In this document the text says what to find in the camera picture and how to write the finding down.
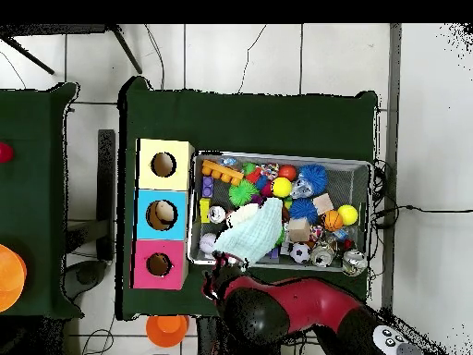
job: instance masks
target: red ball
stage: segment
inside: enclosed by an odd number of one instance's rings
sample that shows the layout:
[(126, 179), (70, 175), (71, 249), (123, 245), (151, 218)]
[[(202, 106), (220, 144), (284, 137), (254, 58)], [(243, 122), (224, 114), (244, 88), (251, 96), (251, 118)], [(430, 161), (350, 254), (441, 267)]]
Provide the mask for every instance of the red ball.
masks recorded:
[(297, 177), (296, 168), (291, 165), (282, 165), (279, 167), (279, 177), (287, 178), (289, 181), (294, 181)]
[(11, 161), (13, 158), (13, 149), (0, 141), (0, 164)]

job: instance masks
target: light blue towel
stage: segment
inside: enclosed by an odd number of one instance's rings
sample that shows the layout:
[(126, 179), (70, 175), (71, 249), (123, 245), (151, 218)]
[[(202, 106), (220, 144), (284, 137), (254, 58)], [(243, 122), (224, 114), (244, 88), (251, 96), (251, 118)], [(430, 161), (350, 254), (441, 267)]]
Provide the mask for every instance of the light blue towel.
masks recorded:
[(233, 254), (249, 266), (254, 265), (281, 235), (283, 202), (270, 198), (250, 219), (228, 228), (215, 241), (215, 251)]

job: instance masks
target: green spiky ball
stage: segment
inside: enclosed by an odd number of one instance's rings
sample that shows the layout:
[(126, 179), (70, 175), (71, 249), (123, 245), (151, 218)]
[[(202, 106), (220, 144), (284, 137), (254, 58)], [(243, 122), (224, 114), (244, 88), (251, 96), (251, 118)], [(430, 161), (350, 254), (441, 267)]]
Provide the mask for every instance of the green spiky ball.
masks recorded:
[(230, 202), (237, 207), (245, 205), (251, 200), (251, 195), (256, 195), (258, 193), (260, 192), (256, 187), (246, 179), (242, 179), (237, 187), (232, 185), (230, 191), (228, 191)]

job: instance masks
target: round hole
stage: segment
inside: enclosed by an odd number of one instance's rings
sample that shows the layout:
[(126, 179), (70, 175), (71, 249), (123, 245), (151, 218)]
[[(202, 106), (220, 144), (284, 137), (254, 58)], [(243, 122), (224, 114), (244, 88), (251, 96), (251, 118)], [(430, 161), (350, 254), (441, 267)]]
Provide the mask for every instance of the round hole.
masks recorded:
[(177, 220), (177, 208), (168, 200), (152, 202), (146, 210), (146, 221), (155, 230), (169, 230)]
[(155, 253), (146, 261), (146, 268), (152, 275), (165, 276), (171, 271), (171, 261), (167, 254)]
[(171, 177), (176, 172), (176, 159), (170, 153), (157, 153), (152, 158), (152, 172), (158, 177)]

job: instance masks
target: white wall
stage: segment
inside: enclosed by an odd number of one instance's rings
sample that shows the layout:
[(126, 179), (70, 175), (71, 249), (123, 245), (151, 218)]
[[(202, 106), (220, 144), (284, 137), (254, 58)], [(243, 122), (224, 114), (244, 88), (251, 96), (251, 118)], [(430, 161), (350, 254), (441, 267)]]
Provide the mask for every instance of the white wall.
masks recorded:
[[(473, 209), (473, 54), (433, 24), (403, 24), (401, 47), (397, 202)], [(471, 351), (472, 249), (473, 214), (396, 225), (394, 314), (454, 355)]]

